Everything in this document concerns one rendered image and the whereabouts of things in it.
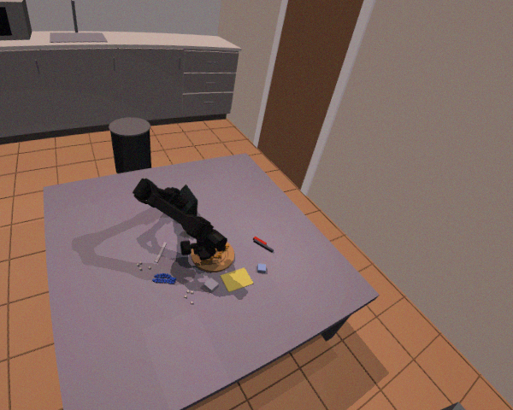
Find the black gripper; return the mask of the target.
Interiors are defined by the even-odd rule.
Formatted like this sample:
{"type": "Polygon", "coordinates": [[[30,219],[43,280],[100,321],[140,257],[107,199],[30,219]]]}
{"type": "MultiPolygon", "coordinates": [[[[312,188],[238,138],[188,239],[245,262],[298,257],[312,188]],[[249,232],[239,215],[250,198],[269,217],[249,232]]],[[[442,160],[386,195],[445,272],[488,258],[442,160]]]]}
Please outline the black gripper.
{"type": "MultiPolygon", "coordinates": [[[[197,240],[197,243],[201,243],[197,240]]],[[[180,242],[180,250],[182,255],[189,255],[192,252],[192,249],[194,250],[195,255],[199,255],[198,251],[196,250],[197,243],[190,243],[190,241],[181,241],[180,242]]],[[[206,240],[204,240],[204,243],[208,243],[206,240]]],[[[216,250],[217,252],[223,252],[226,249],[226,245],[221,250],[216,250]]]]}

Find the brown round bead board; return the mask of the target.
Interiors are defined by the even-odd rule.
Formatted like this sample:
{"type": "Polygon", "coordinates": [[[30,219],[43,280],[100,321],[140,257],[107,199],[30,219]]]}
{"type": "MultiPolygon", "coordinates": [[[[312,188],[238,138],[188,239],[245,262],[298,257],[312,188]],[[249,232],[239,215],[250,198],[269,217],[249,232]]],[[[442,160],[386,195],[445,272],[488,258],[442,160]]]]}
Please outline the brown round bead board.
{"type": "Polygon", "coordinates": [[[220,254],[220,258],[213,257],[213,260],[211,262],[209,262],[211,258],[204,260],[209,262],[209,264],[207,264],[207,262],[204,263],[204,261],[201,261],[199,255],[195,255],[194,250],[192,249],[191,257],[193,263],[205,272],[220,272],[225,270],[232,264],[234,259],[234,251],[232,246],[228,242],[226,243],[226,245],[229,245],[229,247],[227,247],[227,250],[223,251],[223,253],[220,254]]]}

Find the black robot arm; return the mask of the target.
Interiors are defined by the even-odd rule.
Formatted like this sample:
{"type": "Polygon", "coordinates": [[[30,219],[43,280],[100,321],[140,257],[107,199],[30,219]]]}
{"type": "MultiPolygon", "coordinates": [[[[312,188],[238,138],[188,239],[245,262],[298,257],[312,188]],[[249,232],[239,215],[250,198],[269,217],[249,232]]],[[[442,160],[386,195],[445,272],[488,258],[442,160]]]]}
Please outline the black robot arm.
{"type": "Polygon", "coordinates": [[[133,194],[138,201],[157,208],[171,219],[180,223],[183,230],[190,237],[197,239],[201,243],[204,243],[204,240],[206,240],[208,243],[197,243],[196,245],[201,261],[210,259],[211,256],[215,255],[216,249],[221,250],[226,245],[227,239],[217,230],[214,230],[210,222],[202,217],[186,214],[181,211],[189,200],[184,194],[180,195],[179,189],[174,187],[161,189],[150,180],[141,179],[133,194]],[[178,208],[173,206],[173,204],[178,208]]]}

